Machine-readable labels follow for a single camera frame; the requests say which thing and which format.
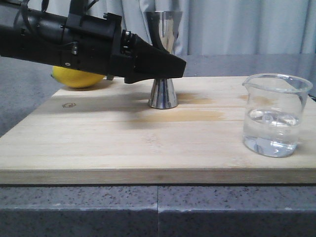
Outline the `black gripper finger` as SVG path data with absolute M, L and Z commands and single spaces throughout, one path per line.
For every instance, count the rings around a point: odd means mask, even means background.
M 131 35 L 128 44 L 131 51 L 132 69 L 124 76 L 124 82 L 133 84 L 147 79 L 181 78 L 184 74 L 186 61 L 158 49 L 137 34 Z
M 166 23 L 166 16 L 163 11 L 147 11 L 147 24 L 153 47 L 166 51 L 166 46 L 163 45 L 162 39 L 164 37 Z

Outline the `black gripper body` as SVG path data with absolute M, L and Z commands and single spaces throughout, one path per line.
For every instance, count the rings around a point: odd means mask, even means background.
M 100 75 L 129 77 L 135 59 L 122 52 L 121 16 L 108 13 L 106 18 L 69 13 L 63 31 L 63 43 L 72 42 L 61 52 L 65 68 Z

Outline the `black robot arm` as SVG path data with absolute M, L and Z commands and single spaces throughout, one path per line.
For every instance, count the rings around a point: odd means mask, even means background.
M 68 16 L 28 8 L 26 0 L 0 3 L 0 54 L 104 76 L 132 84 L 180 78 L 186 62 L 121 28 L 121 17 L 87 15 L 85 0 L 73 0 Z

